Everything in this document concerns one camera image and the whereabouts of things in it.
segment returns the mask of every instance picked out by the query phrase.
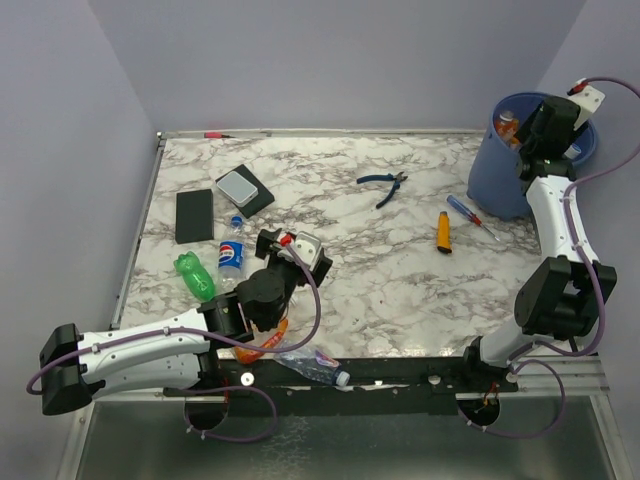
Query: screwdriver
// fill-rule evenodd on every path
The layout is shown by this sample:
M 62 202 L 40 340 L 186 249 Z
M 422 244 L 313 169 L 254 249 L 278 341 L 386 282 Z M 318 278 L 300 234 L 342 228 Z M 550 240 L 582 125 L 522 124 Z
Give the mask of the screwdriver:
M 482 227 L 487 232 L 489 232 L 489 234 L 491 234 L 491 236 L 496 239 L 496 242 L 500 241 L 500 239 L 498 237 L 496 237 L 496 234 L 493 233 L 491 230 L 489 230 L 484 225 L 484 223 L 482 223 L 482 220 L 480 220 L 475 213 L 473 213 L 471 210 L 469 210 L 469 208 L 464 203 L 462 203 L 460 200 L 458 200 L 456 197 L 454 197 L 453 195 L 449 195 L 447 197 L 447 202 L 449 203 L 449 205 L 451 205 L 453 208 L 455 208 L 457 211 L 459 211 L 462 215 L 467 217 L 467 219 L 470 222 L 475 223 L 479 227 Z

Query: bottle label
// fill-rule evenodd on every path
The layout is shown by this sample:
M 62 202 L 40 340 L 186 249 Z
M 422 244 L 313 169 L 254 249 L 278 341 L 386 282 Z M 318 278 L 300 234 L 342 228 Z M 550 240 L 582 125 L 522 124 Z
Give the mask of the bottle label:
M 316 350 L 316 362 L 324 367 L 338 368 L 340 366 L 339 361 L 325 355 L 320 350 Z
M 244 245 L 238 242 L 220 242 L 219 267 L 233 267 L 240 270 L 244 260 Z

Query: robotic arm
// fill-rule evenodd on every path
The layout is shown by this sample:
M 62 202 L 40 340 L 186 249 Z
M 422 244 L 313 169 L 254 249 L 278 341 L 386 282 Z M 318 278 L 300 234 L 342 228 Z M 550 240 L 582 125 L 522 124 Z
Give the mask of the robotic arm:
M 562 157 L 603 99 L 591 86 L 569 98 L 548 97 L 516 134 L 522 142 L 517 173 L 533 210 L 543 261 L 516 297 L 514 321 L 477 338 L 465 352 L 476 367 L 504 368 L 528 345 L 588 335 L 598 305 L 585 262 L 596 272 L 604 301 L 616 284 L 615 269 L 599 263 L 587 240 L 575 189 L 569 188 L 575 173 Z M 584 258 L 576 251 L 576 237 Z
M 42 412 L 67 413 L 92 399 L 127 390 L 221 386 L 216 350 L 230 345 L 189 330 L 246 343 L 253 340 L 252 324 L 259 331 L 274 328 L 286 313 L 295 287 L 307 283 L 302 267 L 284 247 L 288 242 L 320 286 L 333 262 L 324 255 L 318 238 L 304 232 L 262 230 L 256 256 L 268 257 L 267 267 L 200 308 L 125 330 L 80 334 L 72 323 L 56 328 L 40 353 L 41 367 L 72 352 L 87 353 L 42 376 Z M 158 331 L 165 334 L 153 335 Z M 110 348 L 100 348 L 108 342 Z

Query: white bolt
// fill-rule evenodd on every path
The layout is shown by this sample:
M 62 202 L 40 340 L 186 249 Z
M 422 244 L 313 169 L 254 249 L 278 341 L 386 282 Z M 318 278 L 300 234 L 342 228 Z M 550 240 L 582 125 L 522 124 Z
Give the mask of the white bolt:
M 254 380 L 255 377 L 251 372 L 244 372 L 240 377 L 240 383 L 242 383 L 245 387 L 250 387 L 251 385 L 253 385 Z

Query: metal frame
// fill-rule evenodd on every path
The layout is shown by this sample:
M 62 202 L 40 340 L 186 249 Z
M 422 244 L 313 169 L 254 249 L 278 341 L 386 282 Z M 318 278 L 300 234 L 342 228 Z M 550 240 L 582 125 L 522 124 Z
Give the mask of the metal frame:
M 153 165 L 152 176 L 147 188 L 144 208 L 140 214 L 136 237 L 133 243 L 130 256 L 127 262 L 122 288 L 118 296 L 118 301 L 111 321 L 111 329 L 120 327 L 122 310 L 125 305 L 127 291 L 131 280 L 131 274 L 135 266 L 136 257 L 142 233 L 151 204 L 153 190 L 158 175 L 158 170 L 164 154 L 166 140 L 171 138 L 204 138 L 207 130 L 188 132 L 158 132 L 158 150 Z M 268 138 L 268 137 L 385 137 L 385 136 L 413 136 L 433 134 L 448 135 L 468 135 L 481 133 L 479 130 L 458 130 L 458 129 L 420 129 L 420 130 L 351 130 L 351 129 L 254 129 L 254 130 L 224 130 L 220 133 L 232 135 L 239 138 Z M 626 450 L 622 443 L 618 426 L 611 410 L 608 399 L 609 387 L 606 382 L 604 370 L 597 356 L 583 358 L 563 358 L 559 356 L 537 357 L 545 362 L 549 362 L 560 374 L 568 396 L 589 396 L 597 419 L 607 455 L 612 465 L 616 479 L 632 479 L 631 466 L 629 464 Z M 501 397 L 548 397 L 558 395 L 558 386 L 555 378 L 544 368 L 537 368 L 535 365 L 524 369 L 518 378 L 520 390 L 513 393 L 502 393 Z M 391 385 L 380 385 L 378 382 L 371 386 L 376 388 L 392 388 Z M 478 398 L 480 394 L 457 394 L 457 399 Z M 62 462 L 57 478 L 66 480 L 77 478 L 82 453 L 89 434 L 91 420 L 97 402 L 184 402 L 184 397 L 166 397 L 158 390 L 145 390 L 138 392 L 124 392 L 101 398 L 91 405 L 74 413 L 71 429 L 65 445 Z M 190 398 L 189 402 L 212 402 L 220 403 L 224 401 L 222 396 L 208 396 Z

